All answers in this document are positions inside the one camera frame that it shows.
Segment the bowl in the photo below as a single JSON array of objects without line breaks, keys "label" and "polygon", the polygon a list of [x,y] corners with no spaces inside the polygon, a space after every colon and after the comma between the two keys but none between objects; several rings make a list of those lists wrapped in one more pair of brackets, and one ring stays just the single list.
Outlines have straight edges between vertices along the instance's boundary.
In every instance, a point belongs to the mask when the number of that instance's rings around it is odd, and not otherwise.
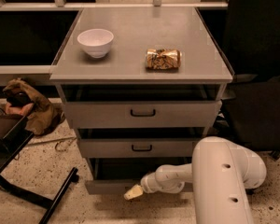
[{"label": "bowl", "polygon": [[102,58],[111,50],[114,35],[105,29],[90,29],[77,37],[81,48],[93,58]]}]

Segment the drawer handle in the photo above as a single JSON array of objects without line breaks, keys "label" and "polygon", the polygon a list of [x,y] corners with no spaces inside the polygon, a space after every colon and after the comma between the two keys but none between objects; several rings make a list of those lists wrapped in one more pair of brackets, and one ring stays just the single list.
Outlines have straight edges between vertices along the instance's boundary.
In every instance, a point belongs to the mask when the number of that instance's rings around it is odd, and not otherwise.
[{"label": "drawer handle", "polygon": [[155,115],[156,115],[156,110],[155,109],[153,109],[152,113],[149,113],[149,114],[136,114],[131,109],[131,116],[133,116],[133,117],[154,117]]},{"label": "drawer handle", "polygon": [[134,145],[132,145],[132,151],[134,152],[150,152],[152,150],[152,145],[150,145],[148,148],[134,148]]}]

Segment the white robotic arm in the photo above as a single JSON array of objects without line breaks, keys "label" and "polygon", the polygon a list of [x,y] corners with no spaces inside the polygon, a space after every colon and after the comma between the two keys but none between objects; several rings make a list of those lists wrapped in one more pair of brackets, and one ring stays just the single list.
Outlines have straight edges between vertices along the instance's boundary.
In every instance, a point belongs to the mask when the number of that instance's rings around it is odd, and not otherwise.
[{"label": "white robotic arm", "polygon": [[195,147],[192,164],[163,165],[124,197],[131,199],[143,191],[178,193],[185,183],[193,183],[198,224],[246,224],[253,218],[245,189],[259,187],[265,177],[258,154],[226,139],[207,137]]}]

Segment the floor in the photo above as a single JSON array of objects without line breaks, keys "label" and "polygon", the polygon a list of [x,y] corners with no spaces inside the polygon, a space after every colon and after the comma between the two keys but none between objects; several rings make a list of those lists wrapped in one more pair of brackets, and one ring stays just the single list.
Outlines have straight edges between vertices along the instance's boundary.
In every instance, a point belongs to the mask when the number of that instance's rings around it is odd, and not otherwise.
[{"label": "floor", "polygon": [[[248,196],[252,215],[256,224],[280,224],[280,160],[273,161],[268,152],[260,152],[260,156],[268,175]],[[79,181],[70,185],[49,223],[196,223],[191,192],[145,194],[132,201],[123,195],[89,195],[84,182],[92,180],[91,172],[66,121],[53,133],[31,140],[2,175],[13,184],[52,199],[72,167],[78,168]],[[43,208],[0,189],[0,223],[38,223],[44,213]]]}]

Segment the black office chair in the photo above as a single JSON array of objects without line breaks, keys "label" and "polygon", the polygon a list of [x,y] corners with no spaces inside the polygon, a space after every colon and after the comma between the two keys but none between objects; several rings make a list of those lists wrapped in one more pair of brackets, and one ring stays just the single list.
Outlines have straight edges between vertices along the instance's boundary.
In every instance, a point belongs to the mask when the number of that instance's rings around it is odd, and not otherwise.
[{"label": "black office chair", "polygon": [[235,78],[222,113],[234,142],[280,157],[280,0],[230,0],[222,50]]}]

